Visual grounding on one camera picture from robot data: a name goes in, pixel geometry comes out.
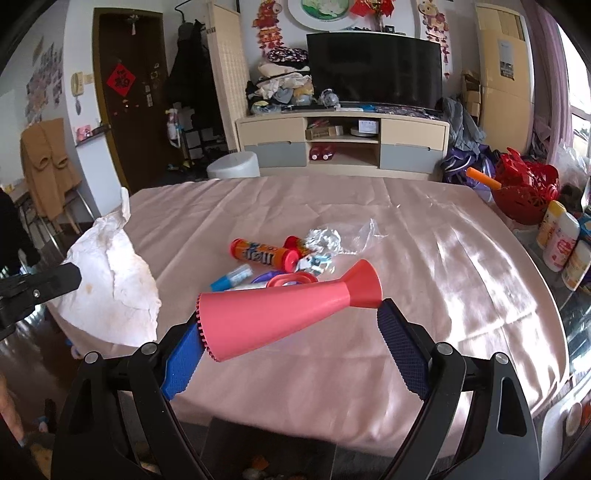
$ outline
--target window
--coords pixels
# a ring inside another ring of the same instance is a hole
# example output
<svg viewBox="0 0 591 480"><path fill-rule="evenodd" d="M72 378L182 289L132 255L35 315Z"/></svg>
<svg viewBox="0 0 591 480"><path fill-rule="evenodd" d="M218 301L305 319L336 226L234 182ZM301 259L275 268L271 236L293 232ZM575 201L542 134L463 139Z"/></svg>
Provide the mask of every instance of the window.
<svg viewBox="0 0 591 480"><path fill-rule="evenodd" d="M583 59L562 28L560 35L569 75L570 112L573 115L573 147L584 157L591 157L589 131L591 130L591 89L589 72Z"/></svg>

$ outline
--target orange stick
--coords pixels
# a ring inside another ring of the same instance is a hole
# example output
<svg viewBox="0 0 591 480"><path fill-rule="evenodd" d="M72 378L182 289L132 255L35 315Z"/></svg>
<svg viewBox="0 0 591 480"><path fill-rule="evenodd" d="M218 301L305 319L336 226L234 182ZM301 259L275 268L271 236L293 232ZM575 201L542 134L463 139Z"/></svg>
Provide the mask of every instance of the orange stick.
<svg viewBox="0 0 591 480"><path fill-rule="evenodd" d="M480 183L489 187L491 190L498 190L503 186L495 179L490 178L488 175L485 175L481 171L478 171L472 167L468 167L466 170L466 176L479 181Z"/></svg>

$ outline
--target gray drawer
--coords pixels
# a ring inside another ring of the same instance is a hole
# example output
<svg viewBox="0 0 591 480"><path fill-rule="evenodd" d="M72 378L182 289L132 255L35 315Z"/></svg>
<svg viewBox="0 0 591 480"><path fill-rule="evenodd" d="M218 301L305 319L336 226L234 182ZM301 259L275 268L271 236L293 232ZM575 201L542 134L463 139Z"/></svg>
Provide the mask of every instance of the gray drawer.
<svg viewBox="0 0 591 480"><path fill-rule="evenodd" d="M433 173L443 160L443 152L428 147L384 145L379 150L379 168Z"/></svg>
<svg viewBox="0 0 591 480"><path fill-rule="evenodd" d="M277 142L259 145L245 145L244 150L256 153L259 168L266 167L305 167L305 142Z"/></svg>

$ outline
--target metal screw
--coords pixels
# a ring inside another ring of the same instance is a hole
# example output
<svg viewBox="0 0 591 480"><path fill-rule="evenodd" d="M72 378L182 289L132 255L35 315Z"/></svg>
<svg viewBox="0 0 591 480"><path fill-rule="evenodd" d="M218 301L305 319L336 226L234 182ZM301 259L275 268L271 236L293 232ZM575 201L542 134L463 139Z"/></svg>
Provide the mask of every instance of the metal screw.
<svg viewBox="0 0 591 480"><path fill-rule="evenodd" d="M451 355L453 348L449 343L438 343L437 351L442 355Z"/></svg>
<svg viewBox="0 0 591 480"><path fill-rule="evenodd" d="M154 342L146 343L142 345L142 353L144 355L152 355L152 353L154 353L157 348L158 345L156 345Z"/></svg>
<svg viewBox="0 0 591 480"><path fill-rule="evenodd" d="M99 354L96 352L89 352L86 354L86 356L84 357L84 361L87 364L93 364L95 363L97 360L99 359Z"/></svg>
<svg viewBox="0 0 591 480"><path fill-rule="evenodd" d="M501 365L506 365L509 363L509 357L506 356L504 353L498 353L495 355L495 360L499 362Z"/></svg>

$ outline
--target pink plastic horn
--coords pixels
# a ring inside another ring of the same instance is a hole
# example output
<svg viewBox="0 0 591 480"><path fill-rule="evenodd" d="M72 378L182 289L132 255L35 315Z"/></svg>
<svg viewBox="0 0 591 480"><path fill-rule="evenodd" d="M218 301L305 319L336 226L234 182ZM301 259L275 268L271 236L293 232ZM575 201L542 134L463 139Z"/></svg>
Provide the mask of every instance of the pink plastic horn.
<svg viewBox="0 0 591 480"><path fill-rule="evenodd" d="M338 280L281 286L290 281L311 279L300 273L279 275L267 288L199 296L199 329L215 361L273 343L345 307L376 309L382 301L378 275L367 260L359 260Z"/></svg>

